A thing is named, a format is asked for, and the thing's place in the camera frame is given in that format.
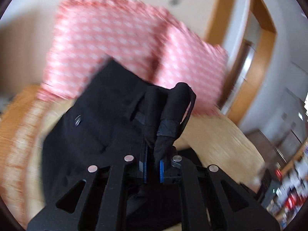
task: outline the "pink checkered pillow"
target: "pink checkered pillow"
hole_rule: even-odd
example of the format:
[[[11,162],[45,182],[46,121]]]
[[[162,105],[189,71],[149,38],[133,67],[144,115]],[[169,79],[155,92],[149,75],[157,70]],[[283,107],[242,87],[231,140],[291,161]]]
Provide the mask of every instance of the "pink checkered pillow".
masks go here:
[[[107,55],[149,81],[169,15],[136,0],[64,0],[38,97],[78,97]]]
[[[215,114],[227,61],[226,51],[203,42],[184,24],[169,25],[166,42],[153,83],[173,88],[186,82],[196,93],[194,114]]]

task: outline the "round metal rivet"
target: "round metal rivet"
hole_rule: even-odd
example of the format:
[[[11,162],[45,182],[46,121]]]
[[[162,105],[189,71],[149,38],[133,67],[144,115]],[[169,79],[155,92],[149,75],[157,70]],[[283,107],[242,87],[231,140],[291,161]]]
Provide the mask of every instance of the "round metal rivet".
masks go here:
[[[211,165],[209,168],[208,168],[211,172],[217,172],[219,170],[219,168],[216,166],[216,165]]]
[[[96,172],[97,169],[98,169],[98,167],[97,167],[96,165],[91,165],[91,166],[88,167],[88,171],[89,171],[90,173]]]
[[[81,122],[81,115],[76,117],[76,119],[75,119],[75,126],[77,127],[80,122]]]
[[[134,160],[134,157],[132,155],[127,155],[127,156],[124,157],[124,161],[129,162],[129,161],[133,161],[133,160]]]
[[[182,160],[181,156],[173,156],[172,160],[176,161],[176,162],[180,162]]]

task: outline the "black fabric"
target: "black fabric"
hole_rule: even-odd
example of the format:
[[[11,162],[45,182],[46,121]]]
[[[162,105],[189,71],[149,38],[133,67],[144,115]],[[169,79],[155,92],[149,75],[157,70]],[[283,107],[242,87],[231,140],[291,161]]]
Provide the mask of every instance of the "black fabric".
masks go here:
[[[151,148],[150,159],[157,168],[182,133],[194,99],[195,94],[186,83],[178,83],[171,90],[164,89],[143,81],[113,59],[108,60],[44,141],[42,174],[47,204],[67,186],[73,175],[88,166],[109,166],[117,157],[128,154],[138,157],[143,140]],[[140,224],[140,205],[152,206],[148,209],[152,216],[147,224],[156,227],[153,230],[178,223],[180,205],[175,187],[160,185],[157,177],[151,185],[141,187],[140,194],[139,199],[130,200],[128,227]],[[174,206],[173,210],[166,207],[169,204]]]

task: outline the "triangular cutout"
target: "triangular cutout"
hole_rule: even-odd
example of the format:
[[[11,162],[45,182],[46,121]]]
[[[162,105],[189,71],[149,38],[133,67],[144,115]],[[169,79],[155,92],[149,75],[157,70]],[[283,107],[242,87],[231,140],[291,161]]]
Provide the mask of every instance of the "triangular cutout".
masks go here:
[[[68,213],[73,213],[77,206],[79,197],[86,185],[86,181],[77,182],[60,200],[57,201],[56,207]]]
[[[223,180],[221,185],[233,212],[248,207],[248,202],[229,183]]]

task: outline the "bed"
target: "bed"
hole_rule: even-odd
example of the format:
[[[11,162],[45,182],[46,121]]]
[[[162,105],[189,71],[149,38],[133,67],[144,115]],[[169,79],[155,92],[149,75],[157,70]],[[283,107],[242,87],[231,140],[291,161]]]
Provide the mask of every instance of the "bed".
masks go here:
[[[39,85],[19,93],[0,122],[0,195],[25,228],[44,207],[40,177],[42,141],[74,100],[37,99]],[[264,165],[255,146],[222,114],[192,116],[177,149],[191,146],[204,166],[217,164],[237,182],[249,184]]]

